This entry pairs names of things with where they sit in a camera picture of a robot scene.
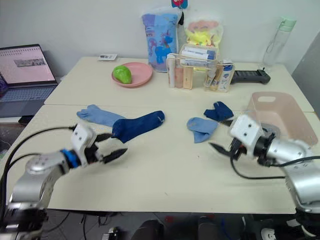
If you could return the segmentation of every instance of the toothpaste tube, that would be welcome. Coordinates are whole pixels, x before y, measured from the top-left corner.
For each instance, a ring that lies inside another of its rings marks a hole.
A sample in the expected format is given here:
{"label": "toothpaste tube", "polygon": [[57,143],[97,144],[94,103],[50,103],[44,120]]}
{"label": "toothpaste tube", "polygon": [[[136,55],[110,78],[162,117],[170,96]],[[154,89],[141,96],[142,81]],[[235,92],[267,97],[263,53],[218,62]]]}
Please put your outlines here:
{"label": "toothpaste tube", "polygon": [[215,63],[212,61],[194,59],[181,59],[180,64],[182,66],[202,67],[207,69],[212,69],[215,66]]}
{"label": "toothpaste tube", "polygon": [[200,53],[200,52],[192,52],[183,50],[181,52],[181,56],[188,57],[188,58],[195,58],[195,59],[202,59],[202,60],[214,60],[213,55],[209,55],[207,53]]}
{"label": "toothpaste tube", "polygon": [[218,88],[219,92],[226,92],[228,90],[228,86],[230,84],[230,74],[233,69],[232,65],[227,65],[223,67],[223,72],[220,77]]}
{"label": "toothpaste tube", "polygon": [[213,51],[213,50],[207,50],[207,49],[190,47],[190,46],[186,46],[184,48],[184,50],[188,51],[188,52],[192,52],[192,53],[198,53],[198,54],[208,54],[208,55],[212,55],[212,56],[216,55],[215,51]]}
{"label": "toothpaste tube", "polygon": [[166,56],[168,74],[169,74],[169,86],[170,88],[175,87],[175,71],[176,71],[176,59],[175,56],[169,53]]}
{"label": "toothpaste tube", "polygon": [[213,82],[215,81],[215,76],[216,76],[216,71],[217,71],[217,67],[213,67],[211,70],[209,70],[207,73],[206,73],[206,80],[204,82],[204,86],[205,87],[210,87]]}

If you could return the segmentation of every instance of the laptop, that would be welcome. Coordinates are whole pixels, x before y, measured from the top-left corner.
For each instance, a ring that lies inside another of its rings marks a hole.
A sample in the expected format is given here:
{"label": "laptop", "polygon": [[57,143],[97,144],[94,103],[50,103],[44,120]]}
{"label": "laptop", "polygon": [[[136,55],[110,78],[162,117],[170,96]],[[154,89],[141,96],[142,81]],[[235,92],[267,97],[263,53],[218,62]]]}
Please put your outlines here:
{"label": "laptop", "polygon": [[39,44],[0,48],[0,118],[35,115],[57,85]]}

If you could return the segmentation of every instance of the laptop keyboard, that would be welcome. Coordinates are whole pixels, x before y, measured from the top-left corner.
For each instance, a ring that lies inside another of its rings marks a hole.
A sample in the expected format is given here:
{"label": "laptop keyboard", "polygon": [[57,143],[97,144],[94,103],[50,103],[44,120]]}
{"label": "laptop keyboard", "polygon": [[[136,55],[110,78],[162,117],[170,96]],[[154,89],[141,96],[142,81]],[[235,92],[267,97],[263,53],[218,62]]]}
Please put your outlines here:
{"label": "laptop keyboard", "polygon": [[45,100],[53,90],[53,87],[12,89],[5,93],[0,102]]}

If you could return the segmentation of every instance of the black remote control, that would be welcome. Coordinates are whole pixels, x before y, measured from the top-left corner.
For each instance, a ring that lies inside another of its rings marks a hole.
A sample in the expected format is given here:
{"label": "black remote control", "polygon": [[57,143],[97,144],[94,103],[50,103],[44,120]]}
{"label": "black remote control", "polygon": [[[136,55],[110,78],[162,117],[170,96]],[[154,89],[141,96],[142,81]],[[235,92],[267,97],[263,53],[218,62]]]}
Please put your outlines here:
{"label": "black remote control", "polygon": [[26,116],[22,116],[18,123],[20,123],[21,125],[27,126],[28,123],[31,121],[31,119],[34,117],[34,115],[26,115]]}
{"label": "black remote control", "polygon": [[260,83],[267,84],[270,81],[270,76],[261,69],[256,71],[235,71],[231,80],[231,84],[237,83]]}

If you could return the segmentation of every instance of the wire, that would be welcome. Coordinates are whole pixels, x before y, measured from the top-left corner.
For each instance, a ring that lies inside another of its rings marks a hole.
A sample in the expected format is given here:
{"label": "wire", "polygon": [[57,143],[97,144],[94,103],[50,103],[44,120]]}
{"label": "wire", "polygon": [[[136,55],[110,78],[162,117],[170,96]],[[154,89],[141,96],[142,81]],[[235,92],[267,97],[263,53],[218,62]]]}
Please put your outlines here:
{"label": "wire", "polygon": [[1,142],[5,143],[5,144],[8,144],[9,147],[11,148],[11,144],[10,144],[10,143],[8,143],[7,141],[4,141],[4,140],[2,140],[2,139],[0,139],[0,140],[1,140]]}
{"label": "wire", "polygon": [[226,238],[228,240],[232,240],[232,238],[229,236],[227,230],[226,230],[226,222],[225,222],[225,219],[222,218],[221,220],[221,228],[222,228],[222,232],[224,233],[224,235],[226,236]]}
{"label": "wire", "polygon": [[101,216],[98,216],[98,226],[99,227],[108,225],[110,222],[107,223],[107,221],[108,221],[108,215],[105,216],[104,222],[101,222]]}
{"label": "wire", "polygon": [[87,236],[86,236],[86,220],[87,220],[87,214],[84,214],[83,215],[83,237],[84,237],[84,240],[87,240]]}
{"label": "wire", "polygon": [[41,155],[41,153],[39,152],[33,152],[33,153],[28,153],[28,154],[25,154],[25,155],[22,155],[20,157],[18,157],[16,160],[14,160],[12,163],[10,163],[10,166],[9,166],[9,170],[12,168],[12,166],[18,162],[19,160],[25,158],[25,157],[29,157],[29,156],[35,156],[35,155]]}
{"label": "wire", "polygon": [[236,169],[236,166],[234,163],[234,158],[232,156],[230,157],[230,163],[231,163],[231,167],[233,168],[235,173],[244,179],[250,179],[250,180],[285,179],[284,176],[245,176],[245,175],[241,174],[240,172],[238,172],[238,170]]}
{"label": "wire", "polygon": [[50,229],[44,229],[43,232],[44,233],[50,233],[50,232],[56,230],[57,228],[59,228],[67,220],[69,215],[70,215],[70,212],[68,212],[68,214],[64,217],[64,219],[58,225],[56,225],[56,226],[54,226],[53,228],[50,228]]}
{"label": "wire", "polygon": [[304,162],[304,161],[310,161],[310,160],[315,160],[315,159],[320,159],[320,156],[307,156],[307,157],[302,157],[302,158],[299,158],[299,159],[296,159],[296,160],[292,160],[292,161],[288,161],[288,162],[285,162],[285,163],[282,163],[282,164],[272,164],[270,165],[271,167],[285,167],[285,166],[288,166],[288,165],[292,165],[292,164],[296,164],[296,163],[299,163],[299,162]]}
{"label": "wire", "polygon": [[17,150],[22,146],[22,144],[24,144],[26,141],[28,141],[29,139],[33,138],[36,135],[42,134],[44,132],[48,132],[48,131],[52,131],[52,130],[62,130],[62,129],[68,129],[68,130],[74,130],[76,128],[76,126],[62,126],[62,127],[52,127],[52,128],[47,128],[41,131],[37,131],[33,134],[31,134],[30,136],[27,136],[26,138],[24,138],[21,142],[19,142],[14,149],[12,150],[12,152],[10,153],[8,159],[6,160],[5,166],[4,166],[4,170],[3,170],[3,174],[1,177],[1,185],[0,185],[0,225],[2,225],[3,223],[3,219],[5,216],[5,211],[6,211],[6,199],[7,199],[7,178],[8,178],[8,172],[10,169],[10,164],[11,164],[11,160],[14,157],[15,153],[17,152]]}

